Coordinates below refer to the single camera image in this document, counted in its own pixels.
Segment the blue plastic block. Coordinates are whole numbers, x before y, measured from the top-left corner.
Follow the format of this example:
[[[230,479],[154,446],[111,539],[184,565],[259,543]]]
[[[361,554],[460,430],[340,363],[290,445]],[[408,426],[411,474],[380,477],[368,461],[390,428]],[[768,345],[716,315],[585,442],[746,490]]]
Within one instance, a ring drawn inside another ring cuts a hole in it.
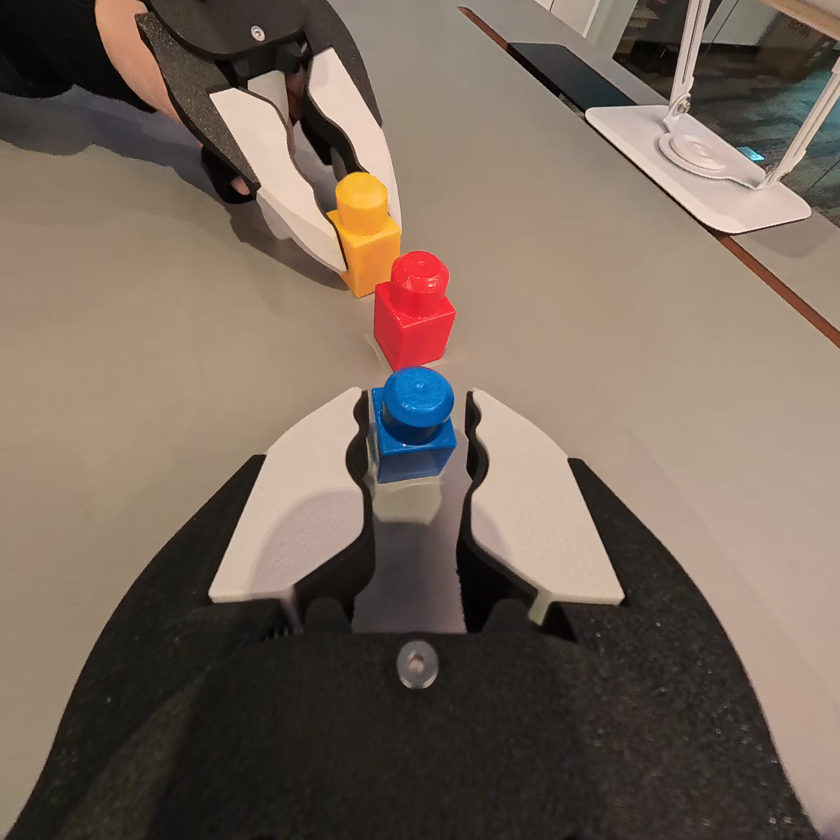
[[[369,450],[378,484],[439,476],[455,451],[455,394],[437,371],[410,366],[371,389]]]

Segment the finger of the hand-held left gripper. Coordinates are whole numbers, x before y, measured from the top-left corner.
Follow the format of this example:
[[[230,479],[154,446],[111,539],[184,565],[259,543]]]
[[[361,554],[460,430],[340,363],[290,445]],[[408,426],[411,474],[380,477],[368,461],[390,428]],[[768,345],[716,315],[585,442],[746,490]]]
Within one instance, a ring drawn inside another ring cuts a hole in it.
[[[214,92],[211,100],[256,176],[256,201],[271,233],[345,273],[340,240],[328,218],[337,206],[337,178],[301,127],[292,127],[285,76],[272,70],[249,80],[246,89]]]
[[[311,58],[302,98],[305,126],[329,153],[336,181],[373,175],[387,191],[391,218],[403,224],[400,197],[384,130],[334,48]]]

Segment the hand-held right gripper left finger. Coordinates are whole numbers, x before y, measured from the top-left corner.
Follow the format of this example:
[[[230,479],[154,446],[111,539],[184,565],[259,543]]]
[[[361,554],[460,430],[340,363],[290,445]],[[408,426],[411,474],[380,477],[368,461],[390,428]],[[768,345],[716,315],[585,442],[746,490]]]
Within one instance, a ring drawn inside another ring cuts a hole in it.
[[[352,387],[269,447],[208,591],[279,601],[293,627],[332,598],[347,613],[375,571],[369,395]]]

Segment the black flat pad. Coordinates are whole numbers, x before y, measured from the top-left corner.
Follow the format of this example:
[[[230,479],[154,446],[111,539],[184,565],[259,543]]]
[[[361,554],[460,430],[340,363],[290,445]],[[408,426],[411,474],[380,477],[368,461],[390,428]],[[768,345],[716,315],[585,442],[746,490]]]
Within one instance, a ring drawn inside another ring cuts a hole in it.
[[[507,53],[552,94],[581,112],[642,104],[576,56],[554,44],[509,43]]]

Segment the instruction sheet on stand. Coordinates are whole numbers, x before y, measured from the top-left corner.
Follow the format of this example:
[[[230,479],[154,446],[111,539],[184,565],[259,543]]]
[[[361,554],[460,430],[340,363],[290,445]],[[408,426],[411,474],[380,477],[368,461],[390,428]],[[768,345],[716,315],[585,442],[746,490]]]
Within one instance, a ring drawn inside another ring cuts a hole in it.
[[[709,1],[690,1],[668,105],[589,108],[586,121],[698,222],[725,235],[802,221],[809,204],[781,179],[797,166],[839,96],[839,63],[773,169],[763,170],[689,115]]]

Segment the red plastic block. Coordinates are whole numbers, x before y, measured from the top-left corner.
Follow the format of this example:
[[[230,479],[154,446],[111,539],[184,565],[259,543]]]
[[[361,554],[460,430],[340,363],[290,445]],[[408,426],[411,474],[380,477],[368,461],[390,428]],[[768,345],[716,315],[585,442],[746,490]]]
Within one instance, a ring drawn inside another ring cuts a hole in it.
[[[374,289],[374,338],[393,371],[440,360],[456,309],[447,298],[448,268],[414,250],[393,263],[391,278]]]

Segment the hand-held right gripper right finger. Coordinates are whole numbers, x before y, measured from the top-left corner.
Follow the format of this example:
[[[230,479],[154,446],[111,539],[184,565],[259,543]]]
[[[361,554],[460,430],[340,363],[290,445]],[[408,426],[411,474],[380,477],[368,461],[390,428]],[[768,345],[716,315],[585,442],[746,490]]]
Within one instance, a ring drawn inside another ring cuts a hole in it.
[[[559,604],[619,606],[625,593],[570,460],[488,392],[465,400],[468,439],[457,573],[467,627],[505,600],[544,627]]]

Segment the yellow plastic block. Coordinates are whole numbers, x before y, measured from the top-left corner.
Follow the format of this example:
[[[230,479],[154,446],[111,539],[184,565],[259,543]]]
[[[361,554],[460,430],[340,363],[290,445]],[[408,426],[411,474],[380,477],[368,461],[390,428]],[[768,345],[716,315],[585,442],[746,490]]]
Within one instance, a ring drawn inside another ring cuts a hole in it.
[[[335,188],[337,207],[327,214],[342,247],[347,269],[341,278],[362,298],[391,278],[400,255],[402,230],[391,218],[385,186],[373,175],[354,172]]]

